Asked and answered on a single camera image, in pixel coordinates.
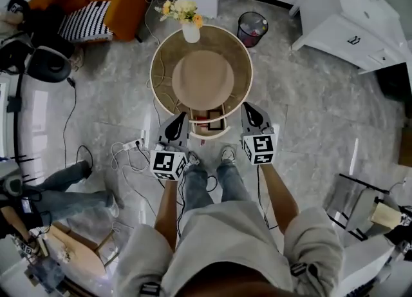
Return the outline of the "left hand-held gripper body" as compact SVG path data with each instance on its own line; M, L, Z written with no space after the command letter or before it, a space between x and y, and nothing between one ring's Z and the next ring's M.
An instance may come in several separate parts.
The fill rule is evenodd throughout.
M154 150L150 151L151 173L159 180L178 181L188 163L189 116L186 112L167 119L158 131Z

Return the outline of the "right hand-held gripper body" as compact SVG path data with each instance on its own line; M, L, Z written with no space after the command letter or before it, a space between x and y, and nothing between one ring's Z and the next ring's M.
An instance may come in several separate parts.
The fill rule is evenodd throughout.
M252 165L271 164L276 154L278 126L273 127L268 113L252 104L241 105L241 145Z

